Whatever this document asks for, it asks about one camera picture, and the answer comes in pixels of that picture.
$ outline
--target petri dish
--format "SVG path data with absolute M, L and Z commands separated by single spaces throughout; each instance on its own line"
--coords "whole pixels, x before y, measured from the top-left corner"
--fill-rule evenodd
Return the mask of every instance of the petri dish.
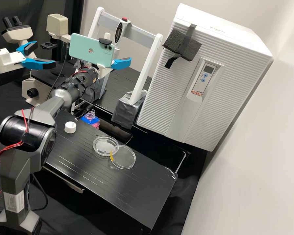
M 120 169 L 130 169 L 134 166 L 136 156 L 133 150 L 126 145 L 118 145 L 118 151 L 110 154 L 112 163 Z
M 118 141 L 110 136 L 97 137 L 92 146 L 95 152 L 101 156 L 108 157 L 110 153 L 115 154 L 118 151 Z

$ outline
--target gray robot arm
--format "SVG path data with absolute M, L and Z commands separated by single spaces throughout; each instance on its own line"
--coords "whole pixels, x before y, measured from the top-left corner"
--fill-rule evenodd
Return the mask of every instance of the gray robot arm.
M 29 176 L 38 172 L 46 162 L 56 141 L 54 118 L 59 111 L 71 106 L 98 79 L 93 67 L 82 67 L 60 88 L 51 92 L 47 101 L 33 109 L 26 133 L 22 111 L 15 112 L 0 125 L 0 148 L 22 141 L 17 148 L 0 156 L 0 179 L 5 209 L 0 214 L 0 234 L 39 234 L 41 220 L 28 201 Z M 31 109 L 24 110 L 30 117 Z

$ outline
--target yellow strip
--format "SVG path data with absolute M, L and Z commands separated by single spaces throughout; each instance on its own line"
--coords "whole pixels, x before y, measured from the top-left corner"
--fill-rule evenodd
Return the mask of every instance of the yellow strip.
M 110 151 L 110 159 L 111 159 L 111 161 L 114 161 L 114 159 L 112 157 L 112 151 Z

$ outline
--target black strap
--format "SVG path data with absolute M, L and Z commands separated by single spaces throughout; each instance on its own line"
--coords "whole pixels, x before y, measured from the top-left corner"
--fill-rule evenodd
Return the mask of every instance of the black strap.
M 184 39 L 183 39 L 182 45 L 179 48 L 178 53 L 175 53 L 175 55 L 172 58 L 168 59 L 166 65 L 164 67 L 166 67 L 167 69 L 169 69 L 171 67 L 171 65 L 173 64 L 173 62 L 177 58 L 179 58 L 179 57 L 181 57 L 183 55 L 183 53 L 184 53 L 187 45 L 190 42 L 190 39 L 191 39 L 191 37 L 193 35 L 193 32 L 194 32 L 195 28 L 196 28 L 196 25 L 195 24 L 191 24 L 190 25 L 190 27 L 188 28 L 188 31 L 187 31 Z

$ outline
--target smartphone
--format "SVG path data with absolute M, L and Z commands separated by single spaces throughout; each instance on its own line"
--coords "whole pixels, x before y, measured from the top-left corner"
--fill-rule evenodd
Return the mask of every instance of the smartphone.
M 114 54 L 114 45 L 104 45 L 97 39 L 77 33 L 71 35 L 69 55 L 92 64 L 101 64 L 109 68 Z

